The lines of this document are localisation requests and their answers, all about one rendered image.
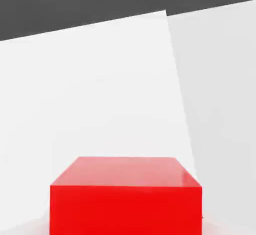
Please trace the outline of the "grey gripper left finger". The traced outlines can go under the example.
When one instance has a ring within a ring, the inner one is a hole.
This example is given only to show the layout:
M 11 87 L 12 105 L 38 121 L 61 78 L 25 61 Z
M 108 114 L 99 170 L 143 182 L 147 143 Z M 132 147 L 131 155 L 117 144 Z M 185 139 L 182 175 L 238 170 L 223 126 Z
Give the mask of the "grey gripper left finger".
M 50 214 L 46 213 L 40 218 L 4 230 L 0 235 L 50 235 Z

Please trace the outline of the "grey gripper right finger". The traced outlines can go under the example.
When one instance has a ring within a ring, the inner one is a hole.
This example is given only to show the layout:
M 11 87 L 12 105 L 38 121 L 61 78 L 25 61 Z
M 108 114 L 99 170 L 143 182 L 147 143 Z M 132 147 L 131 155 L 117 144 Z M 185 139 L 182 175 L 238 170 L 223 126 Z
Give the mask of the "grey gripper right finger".
M 256 214 L 204 212 L 202 235 L 256 235 Z

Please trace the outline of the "small red cube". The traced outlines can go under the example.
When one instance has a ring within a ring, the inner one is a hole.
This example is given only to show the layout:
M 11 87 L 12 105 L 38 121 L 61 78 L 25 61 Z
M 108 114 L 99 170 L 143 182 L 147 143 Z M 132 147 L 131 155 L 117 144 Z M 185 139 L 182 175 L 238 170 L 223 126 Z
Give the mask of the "small red cube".
M 202 235 L 202 186 L 173 157 L 79 157 L 50 185 L 49 235 Z

